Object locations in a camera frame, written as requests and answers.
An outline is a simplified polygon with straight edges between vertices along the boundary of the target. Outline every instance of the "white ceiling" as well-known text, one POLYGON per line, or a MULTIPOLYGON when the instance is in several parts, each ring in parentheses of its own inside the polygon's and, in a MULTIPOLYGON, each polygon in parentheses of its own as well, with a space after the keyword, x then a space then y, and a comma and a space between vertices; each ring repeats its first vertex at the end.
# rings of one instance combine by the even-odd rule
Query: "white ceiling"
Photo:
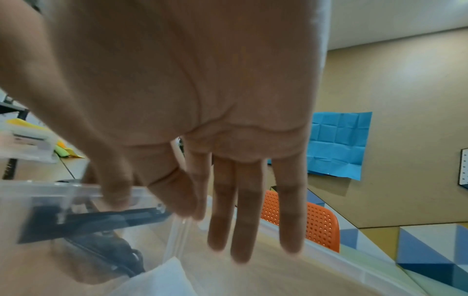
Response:
POLYGON ((468 26, 468 0, 331 0, 329 49, 468 26))

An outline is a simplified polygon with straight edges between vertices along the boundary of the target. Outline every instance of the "orange chair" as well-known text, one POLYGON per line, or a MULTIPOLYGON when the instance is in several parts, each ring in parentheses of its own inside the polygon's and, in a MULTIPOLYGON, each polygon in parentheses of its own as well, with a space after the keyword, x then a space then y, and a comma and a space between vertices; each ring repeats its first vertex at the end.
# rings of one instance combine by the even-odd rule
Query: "orange chair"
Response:
MULTIPOLYGON (((262 219, 279 226, 278 193, 267 190, 262 219)), ((330 250, 340 252, 340 227, 336 216, 319 205, 307 203, 306 238, 330 250)))

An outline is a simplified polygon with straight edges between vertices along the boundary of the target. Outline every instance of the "wall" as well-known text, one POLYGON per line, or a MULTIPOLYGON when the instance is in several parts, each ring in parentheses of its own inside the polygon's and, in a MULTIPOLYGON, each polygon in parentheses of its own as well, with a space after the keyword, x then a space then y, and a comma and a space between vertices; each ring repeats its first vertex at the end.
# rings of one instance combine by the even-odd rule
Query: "wall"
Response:
POLYGON ((468 29, 330 51, 316 111, 373 111, 362 180, 309 176, 358 228, 468 221, 468 29))

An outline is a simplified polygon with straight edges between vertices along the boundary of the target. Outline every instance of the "perforated chair back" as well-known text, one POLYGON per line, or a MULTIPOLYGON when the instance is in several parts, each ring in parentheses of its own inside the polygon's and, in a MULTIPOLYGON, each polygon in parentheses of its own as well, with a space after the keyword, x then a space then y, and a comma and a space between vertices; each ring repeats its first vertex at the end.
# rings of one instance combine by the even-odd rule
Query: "perforated chair back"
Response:
MULTIPOLYGON (((263 203, 262 219, 279 226, 277 192, 267 190, 263 203)), ((340 227, 338 219, 329 209, 308 202, 306 238, 339 253, 340 227)))

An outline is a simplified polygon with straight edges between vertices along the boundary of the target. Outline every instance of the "creased blue paper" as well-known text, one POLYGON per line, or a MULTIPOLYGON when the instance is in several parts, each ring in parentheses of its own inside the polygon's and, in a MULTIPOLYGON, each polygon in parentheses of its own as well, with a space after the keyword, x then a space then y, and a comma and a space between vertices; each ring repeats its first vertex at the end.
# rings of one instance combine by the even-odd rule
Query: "creased blue paper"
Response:
POLYGON ((372 112, 314 113, 307 147, 307 170, 336 177, 361 179, 372 112))

